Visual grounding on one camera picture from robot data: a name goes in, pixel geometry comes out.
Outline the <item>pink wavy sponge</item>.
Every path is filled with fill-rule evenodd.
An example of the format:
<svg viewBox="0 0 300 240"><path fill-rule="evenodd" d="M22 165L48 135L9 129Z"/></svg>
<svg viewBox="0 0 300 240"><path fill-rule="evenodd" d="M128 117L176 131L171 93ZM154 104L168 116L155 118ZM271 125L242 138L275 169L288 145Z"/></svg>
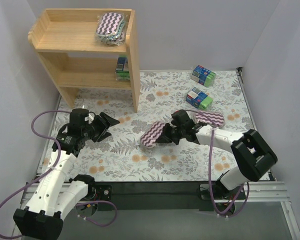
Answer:
<svg viewBox="0 0 300 240"><path fill-rule="evenodd" d="M119 46L126 37L126 16L120 12L106 12L100 18L94 38L97 43Z"/></svg>
<svg viewBox="0 0 300 240"><path fill-rule="evenodd" d="M198 111L194 115L194 120L197 123L204 123L211 126L222 128L225 125L223 114L214 111Z"/></svg>
<svg viewBox="0 0 300 240"><path fill-rule="evenodd" d="M157 140L163 133L165 123L161 121L154 122L151 127L140 137L140 145L146 149L152 149L157 145Z"/></svg>

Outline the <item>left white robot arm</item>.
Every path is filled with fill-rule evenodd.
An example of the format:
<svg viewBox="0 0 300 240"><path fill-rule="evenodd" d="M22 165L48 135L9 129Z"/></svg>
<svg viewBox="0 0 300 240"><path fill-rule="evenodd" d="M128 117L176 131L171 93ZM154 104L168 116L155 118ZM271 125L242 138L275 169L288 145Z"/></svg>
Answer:
<svg viewBox="0 0 300 240"><path fill-rule="evenodd" d="M38 186L23 209L14 212L13 220L23 236L39 240L56 240L64 220L78 206L95 207L114 204L103 200L103 190L96 186L90 175L79 174L66 191L62 186L71 165L77 160L86 141L101 142L111 136L110 127L117 119L101 112L90 119L90 112L76 108L69 112L69 122L58 131L46 171L37 179Z"/></svg>

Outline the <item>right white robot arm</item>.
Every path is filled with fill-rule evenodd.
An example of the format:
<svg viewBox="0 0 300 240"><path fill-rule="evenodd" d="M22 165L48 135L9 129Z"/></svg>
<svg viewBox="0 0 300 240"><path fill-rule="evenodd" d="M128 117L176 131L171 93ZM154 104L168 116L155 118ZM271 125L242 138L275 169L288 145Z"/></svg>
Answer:
<svg viewBox="0 0 300 240"><path fill-rule="evenodd" d="M185 110L172 114L172 121L153 133L155 143L178 145L181 139L198 145L217 147L234 155L237 166L223 173L209 187L218 197L229 195L246 182L258 182L274 166L278 157L257 130L231 132L218 122L193 120Z"/></svg>

